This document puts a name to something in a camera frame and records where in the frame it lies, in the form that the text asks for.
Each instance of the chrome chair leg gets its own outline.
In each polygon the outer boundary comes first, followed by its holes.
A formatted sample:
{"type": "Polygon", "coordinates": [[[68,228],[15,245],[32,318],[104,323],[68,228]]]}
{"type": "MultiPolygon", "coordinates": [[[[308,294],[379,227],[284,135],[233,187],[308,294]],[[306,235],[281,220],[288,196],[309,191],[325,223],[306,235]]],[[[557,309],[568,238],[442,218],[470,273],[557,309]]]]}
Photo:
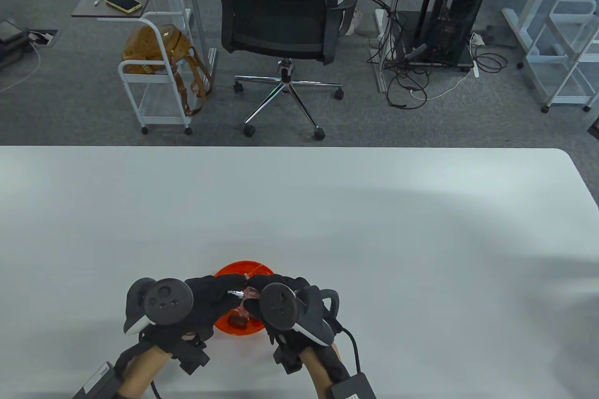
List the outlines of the chrome chair leg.
{"type": "Polygon", "coordinates": [[[310,121],[310,123],[312,123],[312,126],[314,127],[314,129],[319,128],[319,126],[316,124],[316,122],[312,118],[312,115],[310,115],[310,112],[308,112],[308,109],[306,109],[306,107],[304,106],[304,103],[300,100],[300,96],[298,95],[297,91],[295,91],[293,84],[287,85],[287,89],[289,89],[289,93],[291,93],[291,96],[293,96],[293,98],[295,98],[295,101],[297,102],[299,108],[304,113],[304,115],[306,115],[306,118],[308,119],[308,121],[310,121]]]}
{"type": "Polygon", "coordinates": [[[281,82],[279,78],[270,78],[270,76],[241,76],[235,75],[235,81],[259,82],[261,84],[278,84],[281,82]]]}
{"type": "Polygon", "coordinates": [[[343,87],[343,84],[332,83],[332,82],[317,82],[317,81],[291,81],[291,84],[298,86],[311,86],[311,87],[343,87]]]}
{"type": "Polygon", "coordinates": [[[249,123],[249,121],[250,121],[252,118],[254,118],[256,115],[258,115],[258,113],[259,113],[259,112],[260,112],[262,109],[264,109],[264,108],[267,106],[267,104],[268,104],[269,102],[271,102],[271,101],[272,101],[272,99],[273,99],[274,97],[276,97],[276,96],[277,96],[279,93],[281,93],[281,91],[283,90],[283,88],[284,88],[284,87],[285,87],[285,84],[279,81],[279,85],[278,85],[278,86],[276,86],[276,87],[274,88],[274,90],[273,90],[271,93],[269,93],[269,94],[268,94],[268,97],[266,97],[266,98],[264,99],[264,101],[260,103],[260,106],[258,106],[258,107],[256,108],[256,110],[254,110],[254,112],[252,112],[252,113],[250,113],[250,115],[248,115],[248,118],[246,118],[246,119],[243,121],[243,124],[244,124],[244,125],[247,125],[247,124],[249,123]]]}

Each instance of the chocolate piece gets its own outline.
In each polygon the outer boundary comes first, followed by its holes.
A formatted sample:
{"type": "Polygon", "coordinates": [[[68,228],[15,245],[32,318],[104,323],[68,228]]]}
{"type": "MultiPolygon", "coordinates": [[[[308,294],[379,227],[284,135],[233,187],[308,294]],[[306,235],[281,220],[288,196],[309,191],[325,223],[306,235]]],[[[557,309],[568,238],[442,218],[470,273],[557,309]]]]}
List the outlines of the chocolate piece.
{"type": "Polygon", "coordinates": [[[248,327],[248,318],[244,318],[243,316],[237,315],[237,313],[231,313],[229,315],[229,319],[227,322],[238,329],[245,329],[248,327]]]}

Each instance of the brown backpack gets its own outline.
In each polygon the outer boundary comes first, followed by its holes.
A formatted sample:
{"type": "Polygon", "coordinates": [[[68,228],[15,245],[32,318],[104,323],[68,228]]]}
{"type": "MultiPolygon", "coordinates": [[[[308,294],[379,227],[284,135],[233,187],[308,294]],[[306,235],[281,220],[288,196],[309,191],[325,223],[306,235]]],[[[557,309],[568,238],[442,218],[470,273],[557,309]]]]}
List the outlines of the brown backpack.
{"type": "MultiPolygon", "coordinates": [[[[159,27],[160,34],[162,36],[162,42],[164,48],[167,51],[169,57],[169,63],[175,82],[177,83],[177,90],[181,95],[181,103],[185,115],[191,117],[201,111],[206,100],[206,95],[212,90],[212,76],[206,68],[206,66],[197,57],[197,50],[193,48],[191,42],[184,33],[182,33],[175,25],[163,25],[159,27]],[[193,72],[193,83],[191,85],[192,91],[195,93],[197,99],[201,100],[200,106],[197,109],[189,108],[187,89],[183,83],[181,74],[178,72],[177,63],[185,59],[191,71],[193,72]],[[197,69],[202,70],[204,76],[208,80],[208,92],[204,88],[204,81],[199,76],[197,69]]],[[[162,61],[162,53],[156,40],[156,34],[151,27],[147,25],[141,27],[135,33],[129,37],[123,52],[123,61],[130,60],[142,60],[142,61],[162,61]]],[[[127,65],[124,68],[126,73],[130,74],[156,74],[158,70],[162,70],[163,65],[127,65]]]]}

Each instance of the office chair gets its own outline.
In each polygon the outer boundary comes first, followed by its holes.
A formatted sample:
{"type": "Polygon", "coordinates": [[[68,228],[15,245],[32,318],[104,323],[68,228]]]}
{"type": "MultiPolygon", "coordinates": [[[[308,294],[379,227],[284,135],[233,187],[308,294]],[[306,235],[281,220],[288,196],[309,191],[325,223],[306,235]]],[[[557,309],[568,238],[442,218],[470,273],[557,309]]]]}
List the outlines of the office chair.
{"type": "Polygon", "coordinates": [[[314,59],[324,65],[335,59],[339,35],[349,29],[358,0],[221,0],[222,46],[229,53],[243,50],[280,57],[279,78],[235,76],[234,91],[243,90],[240,81],[276,86],[244,120],[243,133],[251,137],[256,128],[249,124],[280,93],[293,97],[312,126],[314,138],[325,132],[304,106],[296,87],[336,87],[334,97],[343,98],[342,84],[292,79],[293,59],[314,59]]]}

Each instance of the chair armrest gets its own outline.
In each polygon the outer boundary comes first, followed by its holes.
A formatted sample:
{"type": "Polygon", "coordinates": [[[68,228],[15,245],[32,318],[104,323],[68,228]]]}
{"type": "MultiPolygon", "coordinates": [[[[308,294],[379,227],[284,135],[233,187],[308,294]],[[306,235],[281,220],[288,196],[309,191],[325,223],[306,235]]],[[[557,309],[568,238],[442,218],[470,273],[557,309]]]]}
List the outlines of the chair armrest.
{"type": "Polygon", "coordinates": [[[351,25],[351,20],[353,19],[353,11],[355,10],[357,3],[358,0],[343,0],[341,4],[331,8],[332,11],[341,11],[345,13],[343,16],[341,29],[339,30],[340,36],[343,36],[345,33],[347,33],[351,25]]]}

